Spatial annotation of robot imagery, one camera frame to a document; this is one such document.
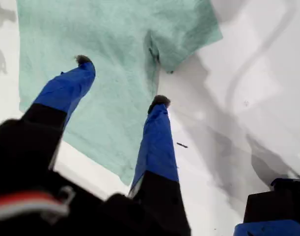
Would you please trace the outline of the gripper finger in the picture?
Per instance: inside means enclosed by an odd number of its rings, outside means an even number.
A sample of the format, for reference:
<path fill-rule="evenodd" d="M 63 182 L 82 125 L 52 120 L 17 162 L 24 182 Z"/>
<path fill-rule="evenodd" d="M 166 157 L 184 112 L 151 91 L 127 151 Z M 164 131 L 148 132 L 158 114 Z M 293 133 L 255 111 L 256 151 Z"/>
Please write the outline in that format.
<path fill-rule="evenodd" d="M 157 95 L 149 106 L 129 196 L 163 219 L 183 219 L 169 105 L 166 96 Z"/>
<path fill-rule="evenodd" d="M 24 119 L 65 129 L 73 111 L 90 90 L 96 76 L 92 61 L 76 56 L 78 66 L 49 80 L 24 114 Z"/>

